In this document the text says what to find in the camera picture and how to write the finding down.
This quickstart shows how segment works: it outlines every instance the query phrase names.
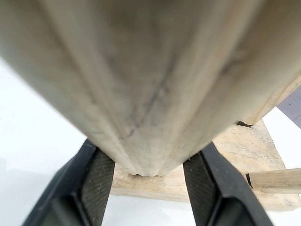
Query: wooden base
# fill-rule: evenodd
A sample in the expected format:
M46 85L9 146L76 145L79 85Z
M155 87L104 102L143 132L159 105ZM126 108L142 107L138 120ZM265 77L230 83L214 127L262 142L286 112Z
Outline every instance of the wooden base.
M216 137L214 144L242 174L285 169L262 120L251 128L233 125ZM254 193L267 210L290 211L301 207L298 194ZM182 166L163 177L141 177L116 165L111 194L189 202Z

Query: wooden piece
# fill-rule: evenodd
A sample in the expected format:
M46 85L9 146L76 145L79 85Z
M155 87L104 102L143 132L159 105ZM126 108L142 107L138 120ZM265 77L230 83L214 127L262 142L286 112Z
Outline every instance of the wooden piece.
M270 112L275 106L287 98L292 92L295 91L301 85L301 75L299 75L293 81L290 81L286 86L276 90L267 100L260 99L263 101L258 105L255 110L252 111L247 117L241 121L247 125L254 125L260 119L263 118L267 113Z
M214 143L243 175L285 169L262 120L252 128L230 126L214 139ZM267 210L290 211L301 207L297 194L271 194L255 190L254 193ZM116 165L111 194L189 202L182 166L163 177L141 177L130 175Z
M300 11L299 0L3 0L0 54L127 172L164 175L297 76Z
M249 173L254 190L267 193L301 193L301 168Z

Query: wooden dowel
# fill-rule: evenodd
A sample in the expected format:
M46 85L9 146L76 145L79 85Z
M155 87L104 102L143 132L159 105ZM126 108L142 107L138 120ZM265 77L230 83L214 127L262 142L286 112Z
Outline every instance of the wooden dowel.
M301 168L248 173L249 185L267 193L301 193Z

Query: white surface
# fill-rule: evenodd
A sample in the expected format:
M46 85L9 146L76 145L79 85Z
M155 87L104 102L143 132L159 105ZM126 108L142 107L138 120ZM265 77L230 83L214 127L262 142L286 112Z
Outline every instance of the white surface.
M277 108L264 121L286 167L301 167L301 130ZM0 225L18 226L85 136L0 61L0 137ZM276 226L299 226L301 209L269 216ZM188 203L110 196L103 225L195 224Z

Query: light wood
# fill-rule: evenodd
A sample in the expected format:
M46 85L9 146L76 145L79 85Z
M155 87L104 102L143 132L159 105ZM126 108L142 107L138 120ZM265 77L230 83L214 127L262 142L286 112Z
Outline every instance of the light wood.
M295 89L301 85L301 75L293 81L290 81L286 86L276 90L267 100L261 100L261 103L255 110L241 121L247 125L254 125L260 119L269 113L275 106L280 104L286 97L288 97Z
M230 126L214 139L214 144L243 175L285 169L262 120L253 128ZM267 210L290 211L301 207L297 194L271 194L255 190L254 193ZM182 166L163 177L141 177L130 175L116 165L111 194L189 202Z
M164 175L298 75L300 11L299 0L3 0L0 54L127 172Z
M254 190L267 193L301 193L301 168L249 173Z

